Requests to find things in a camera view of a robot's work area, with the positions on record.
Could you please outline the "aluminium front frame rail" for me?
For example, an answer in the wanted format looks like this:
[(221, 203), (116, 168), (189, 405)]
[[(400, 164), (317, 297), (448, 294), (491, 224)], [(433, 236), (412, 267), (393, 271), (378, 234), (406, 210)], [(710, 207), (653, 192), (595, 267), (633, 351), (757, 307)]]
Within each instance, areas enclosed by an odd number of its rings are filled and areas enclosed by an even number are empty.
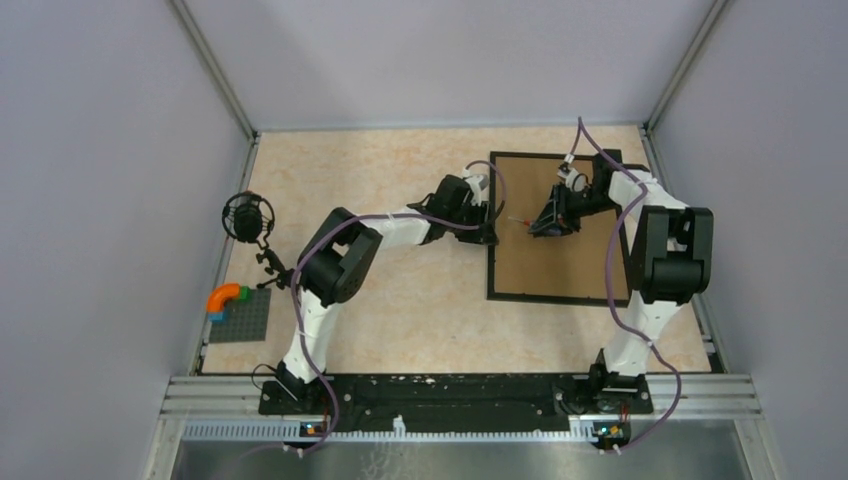
[(160, 415), (188, 439), (285, 442), (594, 442), (659, 420), (762, 415), (745, 375), (650, 375), (637, 392), (580, 405), (566, 375), (338, 375), (336, 396), (302, 402), (267, 377), (174, 378)]

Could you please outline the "orange curved toy brick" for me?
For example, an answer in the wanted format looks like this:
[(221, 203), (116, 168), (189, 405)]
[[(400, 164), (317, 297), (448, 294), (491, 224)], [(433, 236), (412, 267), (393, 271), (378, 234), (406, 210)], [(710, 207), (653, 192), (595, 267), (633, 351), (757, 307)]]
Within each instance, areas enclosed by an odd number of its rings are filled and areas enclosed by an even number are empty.
[(241, 298), (241, 290), (239, 283), (225, 283), (215, 288), (207, 297), (206, 314), (223, 314), (229, 301)]

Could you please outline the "black microphone on stand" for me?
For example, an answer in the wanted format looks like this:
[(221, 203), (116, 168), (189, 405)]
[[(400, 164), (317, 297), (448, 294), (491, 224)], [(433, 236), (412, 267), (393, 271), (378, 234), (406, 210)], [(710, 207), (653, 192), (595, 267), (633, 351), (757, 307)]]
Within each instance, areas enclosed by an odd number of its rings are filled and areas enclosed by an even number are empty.
[(237, 193), (225, 202), (221, 223), (230, 239), (257, 247), (256, 262), (263, 267), (269, 278), (258, 283), (256, 288), (275, 286), (279, 290), (285, 290), (291, 281), (293, 270), (286, 268), (270, 247), (268, 239), (276, 224), (275, 211), (270, 202), (252, 191)]

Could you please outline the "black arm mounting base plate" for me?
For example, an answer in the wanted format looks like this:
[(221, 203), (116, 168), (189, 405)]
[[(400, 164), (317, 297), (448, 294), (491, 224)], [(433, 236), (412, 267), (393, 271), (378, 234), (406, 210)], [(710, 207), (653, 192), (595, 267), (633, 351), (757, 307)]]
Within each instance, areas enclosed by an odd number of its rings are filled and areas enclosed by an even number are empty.
[(262, 385), (265, 416), (305, 415), (337, 433), (381, 432), (401, 419), (411, 433), (557, 432), (579, 415), (621, 419), (654, 411), (644, 376), (605, 373), (336, 374), (296, 400)]

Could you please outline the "blue red handled screwdriver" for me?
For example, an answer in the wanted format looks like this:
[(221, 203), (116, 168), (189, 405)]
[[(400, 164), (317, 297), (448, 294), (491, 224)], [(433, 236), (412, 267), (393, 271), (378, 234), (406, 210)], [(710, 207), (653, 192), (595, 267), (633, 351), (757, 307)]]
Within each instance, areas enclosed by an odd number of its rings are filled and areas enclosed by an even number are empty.
[(533, 223), (531, 220), (526, 220), (526, 219), (518, 218), (518, 217), (514, 217), (514, 216), (508, 216), (507, 218), (510, 221), (517, 222), (517, 223), (524, 225), (526, 227), (530, 227)]

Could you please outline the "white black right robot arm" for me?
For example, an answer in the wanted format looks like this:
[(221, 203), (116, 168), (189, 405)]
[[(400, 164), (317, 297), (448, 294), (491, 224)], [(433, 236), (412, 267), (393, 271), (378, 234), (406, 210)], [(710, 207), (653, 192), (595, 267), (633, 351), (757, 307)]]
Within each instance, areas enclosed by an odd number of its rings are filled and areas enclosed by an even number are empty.
[(616, 209), (618, 227), (630, 218), (636, 232), (625, 274), (631, 298), (625, 313), (612, 314), (618, 330), (584, 379), (566, 388), (563, 402), (579, 413), (647, 406), (647, 360), (665, 325), (711, 275), (714, 215), (669, 194), (643, 165), (623, 164), (603, 151), (592, 159), (592, 176), (568, 154), (558, 182), (528, 232), (563, 237), (579, 231), (583, 218)]

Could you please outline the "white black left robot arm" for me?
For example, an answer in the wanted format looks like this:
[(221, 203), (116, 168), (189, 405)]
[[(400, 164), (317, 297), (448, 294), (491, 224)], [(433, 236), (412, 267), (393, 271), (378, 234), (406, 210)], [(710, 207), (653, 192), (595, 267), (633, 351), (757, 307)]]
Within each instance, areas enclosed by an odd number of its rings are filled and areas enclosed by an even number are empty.
[(381, 251), (427, 245), (446, 234), (464, 243), (496, 244), (496, 212), (483, 198), (488, 185), (488, 176), (463, 171), (394, 212), (355, 215), (338, 207), (328, 215), (292, 272), (297, 328), (276, 375), (292, 410), (308, 413), (319, 404), (315, 380), (325, 372), (340, 308), (362, 288)]

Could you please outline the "black wooden picture frame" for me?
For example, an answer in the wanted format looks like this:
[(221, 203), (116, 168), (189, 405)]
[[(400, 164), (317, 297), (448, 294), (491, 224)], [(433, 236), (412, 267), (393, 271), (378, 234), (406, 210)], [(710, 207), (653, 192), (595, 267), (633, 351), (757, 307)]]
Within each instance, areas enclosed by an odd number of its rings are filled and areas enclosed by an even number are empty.
[(496, 220), (498, 244), (487, 252), (486, 298), (490, 301), (605, 306), (605, 260), (620, 207), (581, 220), (564, 237), (534, 238), (508, 216), (534, 221), (558, 182), (561, 154), (493, 151), (489, 161), (503, 173), (506, 204)]

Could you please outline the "grey brick baseplate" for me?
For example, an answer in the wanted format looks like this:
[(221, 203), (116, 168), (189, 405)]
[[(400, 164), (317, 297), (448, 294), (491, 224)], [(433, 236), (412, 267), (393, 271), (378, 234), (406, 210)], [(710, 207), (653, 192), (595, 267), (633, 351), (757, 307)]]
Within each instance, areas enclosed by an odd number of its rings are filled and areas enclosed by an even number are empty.
[(206, 314), (210, 323), (210, 344), (266, 339), (271, 291), (241, 286), (241, 298), (229, 301), (223, 314)]

